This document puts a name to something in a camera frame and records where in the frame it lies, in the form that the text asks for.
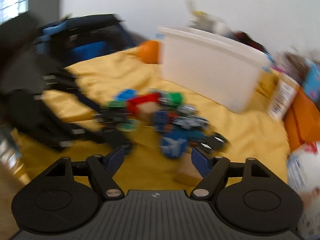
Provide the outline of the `green patterned arch block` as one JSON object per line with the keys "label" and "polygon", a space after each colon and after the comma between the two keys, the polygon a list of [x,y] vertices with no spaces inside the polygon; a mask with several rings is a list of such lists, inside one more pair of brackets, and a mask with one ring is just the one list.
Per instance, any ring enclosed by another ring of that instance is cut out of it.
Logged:
{"label": "green patterned arch block", "polygon": [[109,101],[105,105],[105,107],[107,109],[126,109],[127,103],[126,103],[126,101],[112,100],[112,101]]}

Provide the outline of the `wooden cube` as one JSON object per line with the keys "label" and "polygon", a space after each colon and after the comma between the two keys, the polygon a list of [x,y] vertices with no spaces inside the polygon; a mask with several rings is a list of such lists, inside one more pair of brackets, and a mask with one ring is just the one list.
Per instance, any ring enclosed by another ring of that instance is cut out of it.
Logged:
{"label": "wooden cube", "polygon": [[153,125],[154,114],[161,109],[160,105],[156,102],[145,102],[138,106],[137,118],[142,121],[145,125]]}
{"label": "wooden cube", "polygon": [[191,159],[184,159],[174,175],[174,181],[187,186],[195,186],[201,179],[202,176],[193,166]]}

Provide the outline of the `blue tray block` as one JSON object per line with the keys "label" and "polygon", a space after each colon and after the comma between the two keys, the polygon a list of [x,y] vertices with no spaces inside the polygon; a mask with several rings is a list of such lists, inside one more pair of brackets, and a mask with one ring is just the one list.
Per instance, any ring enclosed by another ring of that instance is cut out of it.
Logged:
{"label": "blue tray block", "polygon": [[127,101],[132,98],[135,98],[137,95],[137,91],[135,89],[124,89],[116,94],[113,98],[116,101]]}

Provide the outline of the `long red building block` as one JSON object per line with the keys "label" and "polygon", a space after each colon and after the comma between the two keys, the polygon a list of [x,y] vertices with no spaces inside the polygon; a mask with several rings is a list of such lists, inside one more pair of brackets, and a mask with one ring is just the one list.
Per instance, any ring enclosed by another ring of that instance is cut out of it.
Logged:
{"label": "long red building block", "polygon": [[148,102],[159,103],[159,92],[149,93],[145,95],[140,95],[134,98],[131,98],[126,101],[126,110],[127,113],[137,116],[139,113],[139,106]]}

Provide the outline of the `blue airplane round block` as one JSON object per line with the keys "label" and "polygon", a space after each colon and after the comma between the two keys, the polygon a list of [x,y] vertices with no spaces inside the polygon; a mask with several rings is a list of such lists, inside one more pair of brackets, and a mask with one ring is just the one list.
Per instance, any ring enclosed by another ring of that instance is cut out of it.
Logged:
{"label": "blue airplane round block", "polygon": [[188,146],[186,136],[178,131],[169,132],[161,138],[161,152],[168,158],[179,158]]}

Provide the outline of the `dark green toy car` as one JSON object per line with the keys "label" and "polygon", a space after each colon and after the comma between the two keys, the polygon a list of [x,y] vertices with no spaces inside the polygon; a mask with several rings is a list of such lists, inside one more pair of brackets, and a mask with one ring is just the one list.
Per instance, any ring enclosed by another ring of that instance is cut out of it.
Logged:
{"label": "dark green toy car", "polygon": [[207,154],[211,154],[213,152],[220,152],[228,143],[229,141],[223,135],[214,132],[211,135],[200,139],[198,147]]}

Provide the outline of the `blue black stroller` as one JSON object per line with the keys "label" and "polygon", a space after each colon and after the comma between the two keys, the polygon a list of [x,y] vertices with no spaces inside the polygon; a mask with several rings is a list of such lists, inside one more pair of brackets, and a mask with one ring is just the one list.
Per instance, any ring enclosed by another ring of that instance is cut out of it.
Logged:
{"label": "blue black stroller", "polygon": [[146,37],[124,28],[115,14],[74,17],[44,26],[35,41],[39,54],[69,66],[134,48]]}

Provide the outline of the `yellow cloth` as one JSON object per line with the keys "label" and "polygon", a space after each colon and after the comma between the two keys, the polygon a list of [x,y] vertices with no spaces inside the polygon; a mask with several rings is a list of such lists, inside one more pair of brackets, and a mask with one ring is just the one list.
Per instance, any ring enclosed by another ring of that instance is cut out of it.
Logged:
{"label": "yellow cloth", "polygon": [[[229,144],[221,155],[232,162],[242,163],[248,157],[262,162],[274,174],[287,183],[286,160],[290,151],[287,133],[282,122],[265,113],[267,99],[259,93],[253,95],[247,110],[240,114],[193,93],[160,76],[160,65],[144,64],[136,57],[137,48],[111,55],[93,58],[71,65],[68,71],[78,78],[77,84],[84,93],[99,103],[106,103],[123,89],[131,88],[146,93],[150,88],[181,92],[187,103],[199,110],[200,116],[210,121],[212,131],[217,131]],[[44,93],[45,103],[65,121],[80,121],[77,124],[92,130],[98,124],[90,120],[93,112],[69,94],[54,90]],[[128,190],[186,190],[174,181],[180,159],[169,159],[159,149],[159,134],[153,128],[140,126],[128,133],[134,143],[133,151],[126,156],[121,168],[114,176],[116,183]],[[62,153],[52,151],[35,140],[16,133],[25,171],[34,179],[53,162],[63,156],[72,161],[85,160],[92,154],[105,155],[110,151],[107,145],[91,141],[76,141],[73,147]]]}

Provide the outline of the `orange fruit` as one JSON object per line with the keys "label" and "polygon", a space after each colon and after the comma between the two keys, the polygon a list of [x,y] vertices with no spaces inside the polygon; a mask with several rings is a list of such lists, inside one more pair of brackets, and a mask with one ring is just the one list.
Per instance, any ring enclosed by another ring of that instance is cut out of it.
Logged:
{"label": "orange fruit", "polygon": [[149,40],[138,46],[137,57],[146,64],[157,64],[159,60],[160,43],[156,40]]}

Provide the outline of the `green square block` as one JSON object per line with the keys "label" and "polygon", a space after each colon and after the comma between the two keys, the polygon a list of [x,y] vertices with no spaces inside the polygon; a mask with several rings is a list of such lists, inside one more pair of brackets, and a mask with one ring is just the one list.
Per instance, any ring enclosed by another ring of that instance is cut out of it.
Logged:
{"label": "green square block", "polygon": [[183,101],[183,95],[180,92],[169,92],[167,94],[168,106],[170,108],[177,108]]}

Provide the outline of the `white baby wipes pack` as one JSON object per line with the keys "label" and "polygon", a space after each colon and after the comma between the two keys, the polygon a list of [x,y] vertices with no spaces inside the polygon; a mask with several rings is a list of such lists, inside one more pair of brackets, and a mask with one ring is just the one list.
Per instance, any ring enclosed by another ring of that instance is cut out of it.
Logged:
{"label": "white baby wipes pack", "polygon": [[288,184],[303,202],[297,231],[303,239],[319,239],[319,141],[304,143],[287,161]]}

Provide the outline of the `white plastic bin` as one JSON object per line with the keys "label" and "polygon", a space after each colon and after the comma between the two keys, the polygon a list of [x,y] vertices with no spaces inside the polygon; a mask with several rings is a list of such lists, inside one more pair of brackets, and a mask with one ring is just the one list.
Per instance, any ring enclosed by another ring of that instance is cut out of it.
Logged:
{"label": "white plastic bin", "polygon": [[233,39],[182,27],[159,29],[163,35],[163,79],[241,113],[247,107],[268,56]]}

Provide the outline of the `orange box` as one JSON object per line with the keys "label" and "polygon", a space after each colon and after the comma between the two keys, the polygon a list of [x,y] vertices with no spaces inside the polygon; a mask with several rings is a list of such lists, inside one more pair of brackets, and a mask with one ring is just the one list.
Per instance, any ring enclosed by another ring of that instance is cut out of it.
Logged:
{"label": "orange box", "polygon": [[319,141],[319,110],[300,88],[284,117],[290,150]]}

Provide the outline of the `blue dinosaur box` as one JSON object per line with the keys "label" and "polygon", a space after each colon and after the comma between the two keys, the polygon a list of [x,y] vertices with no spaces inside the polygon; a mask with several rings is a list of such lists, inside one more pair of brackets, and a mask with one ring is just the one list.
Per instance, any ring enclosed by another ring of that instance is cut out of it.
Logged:
{"label": "blue dinosaur box", "polygon": [[319,65],[313,61],[307,61],[309,70],[303,82],[303,91],[313,102],[319,100]]}

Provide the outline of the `black red helmet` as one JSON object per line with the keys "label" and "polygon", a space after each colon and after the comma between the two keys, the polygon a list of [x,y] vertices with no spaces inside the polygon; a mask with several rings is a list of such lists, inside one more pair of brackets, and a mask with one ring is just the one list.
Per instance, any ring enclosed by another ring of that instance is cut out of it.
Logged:
{"label": "black red helmet", "polygon": [[245,45],[250,46],[254,49],[257,49],[263,53],[267,53],[267,50],[265,49],[265,47],[262,44],[256,42],[248,34],[242,32],[242,31],[232,32],[231,38],[233,40],[236,40],[236,41],[242,43],[242,44],[245,44]]}

